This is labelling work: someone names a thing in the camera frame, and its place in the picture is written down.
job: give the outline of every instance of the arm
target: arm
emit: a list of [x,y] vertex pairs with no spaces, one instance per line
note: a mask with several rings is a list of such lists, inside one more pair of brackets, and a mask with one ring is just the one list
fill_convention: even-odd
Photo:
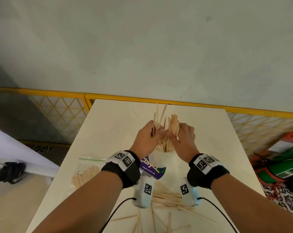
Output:
[[[129,149],[138,158],[153,152],[158,141],[165,135],[160,127],[151,137],[153,121],[139,130]],[[57,206],[33,231],[33,233],[99,232],[106,221],[123,188],[121,178],[108,171],[101,171]]]
[[[170,132],[176,153],[185,162],[199,154],[194,128],[180,123],[179,140]],[[241,233],[293,232],[293,216],[230,174],[211,183],[211,190]]]

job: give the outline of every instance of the person's right arm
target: person's right arm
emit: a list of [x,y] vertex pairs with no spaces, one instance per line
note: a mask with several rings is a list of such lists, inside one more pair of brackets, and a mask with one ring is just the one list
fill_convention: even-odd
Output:
[[[194,128],[180,123],[179,140],[167,132],[178,156],[189,163],[199,153]],[[293,215],[230,174],[215,179],[211,190],[241,233],[293,232]]]

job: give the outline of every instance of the black wrist strap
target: black wrist strap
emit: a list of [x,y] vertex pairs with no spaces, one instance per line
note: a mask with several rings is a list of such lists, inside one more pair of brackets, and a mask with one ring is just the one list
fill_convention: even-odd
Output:
[[134,152],[129,150],[125,151],[129,152],[135,158],[135,163],[130,165],[125,172],[119,167],[118,164],[113,162],[106,163],[101,169],[101,171],[116,173],[123,182],[123,189],[137,184],[140,179],[140,159]]
[[218,165],[211,168],[211,170],[207,174],[204,174],[196,165],[194,165],[194,161],[200,155],[202,154],[195,155],[189,162],[189,166],[191,167],[191,169],[187,173],[187,181],[193,187],[200,186],[203,188],[211,189],[211,183],[215,179],[225,174],[229,174],[229,171],[222,165]]

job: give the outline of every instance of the purple label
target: purple label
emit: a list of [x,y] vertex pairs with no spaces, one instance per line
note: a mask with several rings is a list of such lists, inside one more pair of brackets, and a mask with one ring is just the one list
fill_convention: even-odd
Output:
[[165,167],[154,169],[149,162],[149,157],[145,157],[141,160],[140,169],[151,174],[156,180],[160,179],[166,171]]

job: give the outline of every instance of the wristband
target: wristband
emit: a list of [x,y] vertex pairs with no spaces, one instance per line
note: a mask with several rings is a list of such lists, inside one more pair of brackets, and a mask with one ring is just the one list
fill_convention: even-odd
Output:
[[113,154],[106,160],[106,164],[101,171],[116,173],[123,182],[123,189],[138,184],[140,179],[140,159],[129,150]]
[[189,166],[191,169],[187,173],[187,181],[194,187],[211,189],[211,183],[215,179],[229,174],[223,164],[212,155],[197,154],[189,162]]

